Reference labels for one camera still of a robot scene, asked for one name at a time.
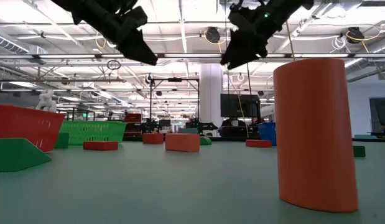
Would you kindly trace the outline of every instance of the white column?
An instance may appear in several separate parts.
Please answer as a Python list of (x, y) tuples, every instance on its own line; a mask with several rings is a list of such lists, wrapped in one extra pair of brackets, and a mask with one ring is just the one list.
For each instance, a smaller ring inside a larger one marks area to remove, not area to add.
[(203, 123), (213, 122), (220, 127), (220, 95), (223, 92), (223, 69), (220, 64), (200, 65), (200, 119)]

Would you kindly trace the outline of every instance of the red basket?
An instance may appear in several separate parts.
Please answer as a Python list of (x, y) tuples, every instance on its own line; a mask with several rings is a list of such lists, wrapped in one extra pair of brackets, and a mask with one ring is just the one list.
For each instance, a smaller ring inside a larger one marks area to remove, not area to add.
[(64, 114), (0, 105), (0, 138), (26, 138), (43, 152), (53, 150)]

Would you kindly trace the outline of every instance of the pillar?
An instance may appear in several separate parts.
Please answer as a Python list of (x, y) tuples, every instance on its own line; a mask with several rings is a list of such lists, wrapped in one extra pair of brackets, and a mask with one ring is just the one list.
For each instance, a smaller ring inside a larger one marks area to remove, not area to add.
[(223, 69), (219, 64), (200, 65), (200, 110), (199, 116), (203, 123), (213, 122), (220, 127), (221, 118), (220, 96), (223, 92)]
[(316, 58), (274, 71), (279, 196), (326, 212), (358, 209), (345, 64)]

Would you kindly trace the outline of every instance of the computer monitor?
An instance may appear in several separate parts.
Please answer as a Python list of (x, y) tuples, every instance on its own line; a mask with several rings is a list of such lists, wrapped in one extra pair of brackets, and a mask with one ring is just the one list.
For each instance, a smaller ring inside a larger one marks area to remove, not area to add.
[(171, 120), (169, 119), (159, 120), (159, 125), (161, 125), (162, 127), (171, 127)]
[(260, 99), (257, 95), (240, 95), (241, 106), (236, 94), (221, 94), (221, 117), (260, 118)]

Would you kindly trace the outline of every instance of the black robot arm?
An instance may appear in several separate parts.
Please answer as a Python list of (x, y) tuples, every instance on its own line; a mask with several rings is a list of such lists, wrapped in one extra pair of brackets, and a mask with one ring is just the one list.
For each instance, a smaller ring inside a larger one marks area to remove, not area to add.
[(144, 42), (142, 31), (148, 17), (137, 0), (52, 0), (72, 13), (77, 25), (82, 20), (94, 27), (126, 57), (156, 65), (157, 57)]
[(258, 56), (267, 57), (266, 45), (275, 32), (282, 30), (283, 23), (300, 6), (311, 9), (313, 0), (269, 0), (255, 9), (242, 7), (243, 0), (232, 4), (228, 19), (238, 27), (231, 31), (231, 42), (221, 59), (221, 64), (228, 64), (233, 69), (245, 63), (257, 60)]

